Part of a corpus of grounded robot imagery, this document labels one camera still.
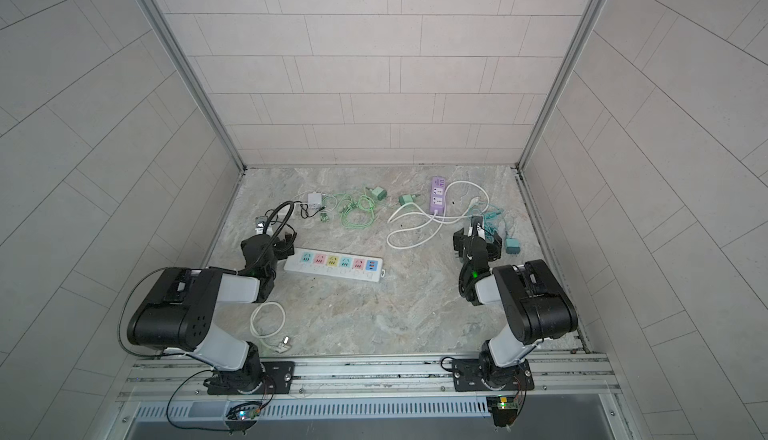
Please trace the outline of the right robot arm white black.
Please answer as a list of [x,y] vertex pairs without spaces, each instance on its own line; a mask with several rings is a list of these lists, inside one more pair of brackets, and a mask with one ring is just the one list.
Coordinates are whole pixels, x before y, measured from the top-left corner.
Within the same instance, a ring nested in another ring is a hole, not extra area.
[[484,219],[470,218],[466,230],[453,234],[453,248],[462,260],[458,291],[473,305],[502,306],[506,324],[485,341],[476,359],[450,359],[458,392],[527,391],[534,381],[527,356],[543,341],[578,327],[576,309],[541,259],[519,265],[491,263],[501,258],[501,237],[486,238]]

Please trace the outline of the white charger with black cable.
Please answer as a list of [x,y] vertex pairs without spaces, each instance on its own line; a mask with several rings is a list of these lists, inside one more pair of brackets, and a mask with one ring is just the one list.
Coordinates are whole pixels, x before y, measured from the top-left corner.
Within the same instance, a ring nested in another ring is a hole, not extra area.
[[258,216],[255,218],[255,230],[264,231],[264,228],[269,226],[268,218],[266,216]]

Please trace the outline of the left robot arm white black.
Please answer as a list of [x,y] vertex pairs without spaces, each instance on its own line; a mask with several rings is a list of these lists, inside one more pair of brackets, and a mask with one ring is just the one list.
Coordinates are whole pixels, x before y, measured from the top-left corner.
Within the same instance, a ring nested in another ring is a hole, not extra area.
[[125,330],[134,346],[163,355],[190,356],[211,368],[203,381],[209,395],[287,394],[292,362],[263,362],[259,348],[214,323],[221,304],[267,303],[277,277],[277,263],[295,253],[296,233],[284,237],[258,233],[241,242],[246,265],[241,270],[217,267],[167,267],[139,303]]

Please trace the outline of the white multicolour power strip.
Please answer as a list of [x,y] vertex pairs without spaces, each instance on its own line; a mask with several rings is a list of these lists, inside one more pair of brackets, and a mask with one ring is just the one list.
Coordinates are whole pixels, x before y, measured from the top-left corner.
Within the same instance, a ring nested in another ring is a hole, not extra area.
[[382,258],[305,248],[285,260],[284,270],[367,282],[379,282],[386,275]]

